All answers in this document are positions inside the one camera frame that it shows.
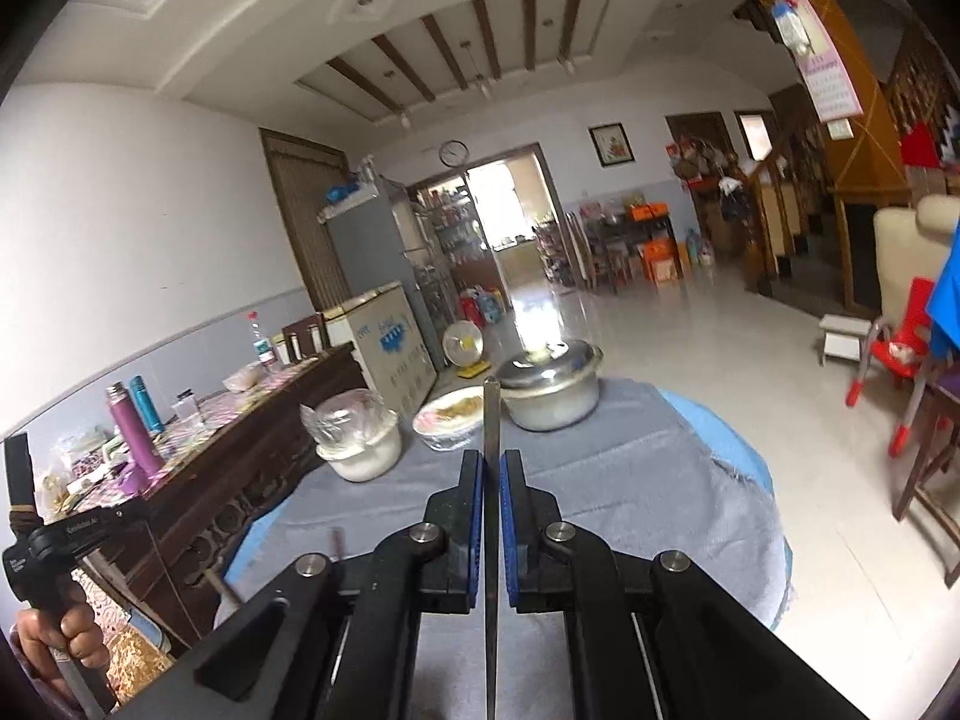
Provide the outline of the person's left hand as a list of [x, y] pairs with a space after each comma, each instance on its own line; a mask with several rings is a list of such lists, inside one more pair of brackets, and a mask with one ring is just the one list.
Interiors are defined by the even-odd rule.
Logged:
[[68, 700], [73, 699], [73, 694], [53, 658], [54, 650], [73, 656], [83, 667], [94, 671], [104, 671], [110, 660], [103, 629], [94, 621], [83, 590], [75, 587], [70, 596], [71, 606], [59, 621], [32, 608], [21, 610], [16, 616], [16, 635], [29, 667]]

